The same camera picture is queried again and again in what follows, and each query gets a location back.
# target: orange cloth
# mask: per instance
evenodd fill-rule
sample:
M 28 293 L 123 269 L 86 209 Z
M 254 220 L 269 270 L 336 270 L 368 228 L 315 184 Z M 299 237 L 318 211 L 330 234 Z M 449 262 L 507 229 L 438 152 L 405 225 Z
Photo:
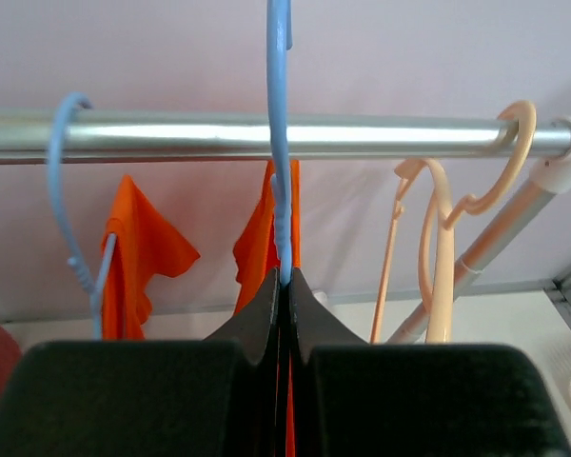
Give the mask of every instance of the orange cloth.
M 174 278 L 184 273 L 199 252 L 127 175 L 116 193 L 102 249 L 111 233 L 116 233 L 116 246 L 104 288 L 103 336 L 144 339 L 142 324 L 152 312 L 144 293 L 148 281 L 155 274 Z
M 300 187 L 301 173 L 300 164 L 292 160 L 292 264 L 294 267 L 301 266 L 301 206 Z M 266 274 L 279 266 L 277 249 L 273 242 L 273 210 L 275 200 L 270 189 L 270 177 L 274 173 L 272 162 L 268 162 L 265 171 L 265 181 L 260 201 L 247 223 L 244 232 L 235 243 L 233 254 L 237 262 L 237 282 L 241 284 L 235 314 L 247 305 L 258 291 L 265 279 Z M 294 404 L 292 398 L 292 380 L 290 367 L 290 381 L 287 395 L 287 454 L 295 455 L 294 437 Z

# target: metal rod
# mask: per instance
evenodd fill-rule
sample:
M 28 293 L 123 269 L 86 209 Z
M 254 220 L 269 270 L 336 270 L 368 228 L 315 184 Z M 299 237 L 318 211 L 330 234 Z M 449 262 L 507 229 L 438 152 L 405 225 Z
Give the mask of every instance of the metal rod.
M 455 263 L 454 297 L 459 297 L 482 270 L 518 236 L 555 197 L 527 180 L 488 227 Z M 429 314 L 421 302 L 400 324 L 387 343 L 414 343 L 427 329 Z
M 263 115 L 84 110 L 69 128 L 67 163 L 265 160 L 269 130 Z M 45 161 L 52 112 L 0 110 L 0 164 Z M 294 159 L 508 156 L 499 120 L 291 116 Z M 553 157 L 571 147 L 571 128 L 544 124 L 531 155 Z

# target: white plastic connector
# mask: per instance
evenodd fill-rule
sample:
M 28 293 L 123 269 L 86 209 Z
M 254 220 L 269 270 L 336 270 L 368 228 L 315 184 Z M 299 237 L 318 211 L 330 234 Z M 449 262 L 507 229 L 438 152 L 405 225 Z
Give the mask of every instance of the white plastic connector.
M 571 117 L 564 117 L 559 121 L 571 127 Z M 538 160 L 529 174 L 533 183 L 548 192 L 567 192 L 571 189 L 571 149 L 563 157 Z
M 320 302 L 324 307 L 327 307 L 327 294 L 323 290 L 321 289 L 313 290 L 312 293 L 313 293 L 313 298 L 315 298 L 315 300 Z

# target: peach plastic hanger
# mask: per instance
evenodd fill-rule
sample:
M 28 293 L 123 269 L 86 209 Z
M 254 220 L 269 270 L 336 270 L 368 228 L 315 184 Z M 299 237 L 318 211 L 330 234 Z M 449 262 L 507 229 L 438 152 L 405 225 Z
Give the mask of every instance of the peach plastic hanger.
M 402 199 L 425 167 L 429 168 L 434 183 L 434 191 L 431 194 L 423 220 L 421 242 L 419 244 L 419 289 L 423 298 L 423 305 L 429 313 L 429 324 L 425 341 L 427 343 L 445 343 L 450 341 L 455 271 L 455 225 L 464 212 L 474 216 L 482 214 L 495 205 L 509 190 L 528 156 L 537 125 L 535 106 L 527 101 L 520 101 L 510 105 L 499 115 L 498 119 L 518 120 L 516 147 L 493 187 L 480 198 L 471 193 L 467 194 L 453 208 L 448 178 L 442 165 L 434 159 L 407 159 L 396 167 L 395 173 L 400 176 L 401 181 L 396 191 L 391 224 L 387 235 L 379 296 L 370 334 L 371 343 L 378 343 L 381 335 L 384 301 L 389 281 L 389 271 L 391 270 L 396 228 L 398 219 L 404 212 Z M 438 220 L 438 234 L 432 285 L 429 279 L 431 276 L 429 272 L 429 244 L 435 218 Z

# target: blue plastic hanger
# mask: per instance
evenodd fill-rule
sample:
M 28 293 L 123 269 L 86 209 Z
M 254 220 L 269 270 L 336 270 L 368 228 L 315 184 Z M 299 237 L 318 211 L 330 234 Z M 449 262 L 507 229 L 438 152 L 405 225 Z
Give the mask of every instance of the blue plastic hanger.
M 49 149 L 47 151 L 47 181 L 49 184 L 50 205 L 53 209 L 53 214 L 59 225 L 59 229 L 64 235 L 64 238 L 66 238 L 66 243 L 68 243 L 68 248 L 71 253 L 71 257 L 68 259 L 68 265 L 76 274 L 83 290 L 89 295 L 91 317 L 93 319 L 93 338 L 99 340 L 102 338 L 102 295 L 106 278 L 108 277 L 114 245 L 116 244 L 116 235 L 111 233 L 106 241 L 102 265 L 99 268 L 97 282 L 94 282 L 89 267 L 85 263 L 83 253 L 78 247 L 78 243 L 68 222 L 61 179 L 62 149 L 64 147 L 69 121 L 78 107 L 90 109 L 91 103 L 84 94 L 73 92 L 62 101 L 55 112 L 49 139 Z
M 270 148 L 275 174 L 270 185 L 275 198 L 275 246 L 281 262 L 280 282 L 292 274 L 292 183 L 287 148 L 287 51 L 292 47 L 289 0 L 268 0 L 266 15 L 266 87 Z

